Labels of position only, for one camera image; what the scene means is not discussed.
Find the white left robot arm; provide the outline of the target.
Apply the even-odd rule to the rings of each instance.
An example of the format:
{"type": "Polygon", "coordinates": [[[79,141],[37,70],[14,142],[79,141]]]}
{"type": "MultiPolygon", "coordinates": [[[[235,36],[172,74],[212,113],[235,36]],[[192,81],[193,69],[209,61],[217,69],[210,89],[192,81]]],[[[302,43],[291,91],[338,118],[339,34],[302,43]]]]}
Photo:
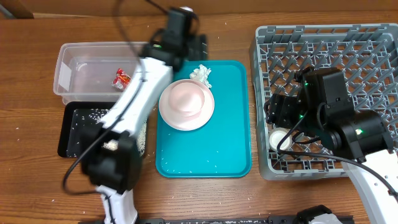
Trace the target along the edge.
{"type": "Polygon", "coordinates": [[[136,223],[133,188],[139,180],[142,156],[137,139],[159,96],[188,56],[198,50],[191,30],[197,15],[187,7],[172,7],[164,29],[146,43],[137,67],[119,100],[99,123],[84,128],[76,163],[95,185],[106,212],[103,223],[136,223]]]}

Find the pink bowl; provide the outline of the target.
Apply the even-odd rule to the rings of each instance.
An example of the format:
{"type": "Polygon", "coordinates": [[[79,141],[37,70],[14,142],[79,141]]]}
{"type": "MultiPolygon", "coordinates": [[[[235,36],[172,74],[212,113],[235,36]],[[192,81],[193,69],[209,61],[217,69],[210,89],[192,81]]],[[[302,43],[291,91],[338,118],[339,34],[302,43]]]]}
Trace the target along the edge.
{"type": "Polygon", "coordinates": [[[170,91],[170,107],[183,116],[191,116],[198,113],[202,109],[204,102],[203,90],[194,83],[179,83],[170,91]]]}

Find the rice and food waste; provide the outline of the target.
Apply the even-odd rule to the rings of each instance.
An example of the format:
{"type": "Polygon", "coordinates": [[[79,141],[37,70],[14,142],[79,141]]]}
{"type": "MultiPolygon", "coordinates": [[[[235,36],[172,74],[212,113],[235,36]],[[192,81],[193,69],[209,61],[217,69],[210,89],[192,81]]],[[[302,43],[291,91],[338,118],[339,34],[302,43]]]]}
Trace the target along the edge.
{"type": "Polygon", "coordinates": [[[109,109],[75,109],[73,111],[71,127],[67,129],[69,131],[66,145],[67,157],[80,156],[80,133],[83,128],[86,125],[97,124],[108,112],[109,109]]]}

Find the white tissue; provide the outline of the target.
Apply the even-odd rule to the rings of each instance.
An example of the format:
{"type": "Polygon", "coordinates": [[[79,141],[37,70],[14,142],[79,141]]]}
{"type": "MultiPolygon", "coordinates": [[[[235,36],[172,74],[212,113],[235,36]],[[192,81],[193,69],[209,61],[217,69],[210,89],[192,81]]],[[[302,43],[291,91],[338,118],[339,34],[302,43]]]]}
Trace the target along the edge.
{"type": "Polygon", "coordinates": [[[208,81],[209,74],[211,73],[211,69],[205,67],[200,64],[198,68],[194,69],[190,74],[190,79],[196,80],[204,84],[207,88],[212,88],[212,85],[208,81]]]}

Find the pink plate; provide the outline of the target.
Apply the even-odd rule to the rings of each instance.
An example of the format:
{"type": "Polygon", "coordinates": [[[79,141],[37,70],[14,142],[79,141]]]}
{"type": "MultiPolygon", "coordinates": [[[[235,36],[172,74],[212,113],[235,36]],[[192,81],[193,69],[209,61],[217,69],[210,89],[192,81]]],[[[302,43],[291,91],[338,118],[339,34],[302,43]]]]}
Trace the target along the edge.
{"type": "Polygon", "coordinates": [[[210,91],[204,84],[196,80],[183,79],[171,83],[161,94],[159,99],[159,113],[162,119],[172,128],[180,131],[193,131],[204,126],[212,117],[215,109],[215,99],[210,91]],[[183,116],[175,112],[169,105],[169,95],[173,87],[179,83],[189,82],[197,84],[204,92],[205,102],[202,109],[191,116],[183,116]]]}

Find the red foil snack wrapper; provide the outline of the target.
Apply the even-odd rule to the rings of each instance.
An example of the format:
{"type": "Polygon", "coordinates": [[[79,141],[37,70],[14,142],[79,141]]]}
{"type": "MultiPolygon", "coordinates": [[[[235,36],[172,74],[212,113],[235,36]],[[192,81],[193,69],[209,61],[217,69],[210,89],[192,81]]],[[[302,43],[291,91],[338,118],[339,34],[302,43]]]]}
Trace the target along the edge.
{"type": "Polygon", "coordinates": [[[125,90],[130,81],[131,77],[123,69],[119,68],[112,82],[112,86],[119,90],[125,90]]]}

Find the cream paper cup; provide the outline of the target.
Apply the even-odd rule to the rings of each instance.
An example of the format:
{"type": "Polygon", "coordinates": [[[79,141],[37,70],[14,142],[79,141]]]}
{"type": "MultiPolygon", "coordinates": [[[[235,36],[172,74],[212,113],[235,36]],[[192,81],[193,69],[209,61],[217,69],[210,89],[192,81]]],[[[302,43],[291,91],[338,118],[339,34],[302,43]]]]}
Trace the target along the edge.
{"type": "MultiPolygon", "coordinates": [[[[289,132],[288,129],[284,128],[274,128],[269,133],[269,145],[270,148],[277,152],[277,145],[282,140],[282,138],[289,132]]],[[[293,145],[292,137],[289,136],[281,145],[280,150],[287,151],[293,145]]]]}

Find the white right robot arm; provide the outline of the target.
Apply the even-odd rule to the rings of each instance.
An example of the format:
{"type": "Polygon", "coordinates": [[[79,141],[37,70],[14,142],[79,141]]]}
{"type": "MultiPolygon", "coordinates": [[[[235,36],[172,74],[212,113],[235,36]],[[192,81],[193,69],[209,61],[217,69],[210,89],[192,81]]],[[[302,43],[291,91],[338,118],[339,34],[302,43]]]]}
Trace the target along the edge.
{"type": "Polygon", "coordinates": [[[397,153],[385,121],[374,110],[355,111],[336,67],[307,67],[294,80],[296,96],[274,94],[264,103],[267,123],[288,130],[276,151],[339,161],[369,221],[397,223],[397,153]]]}

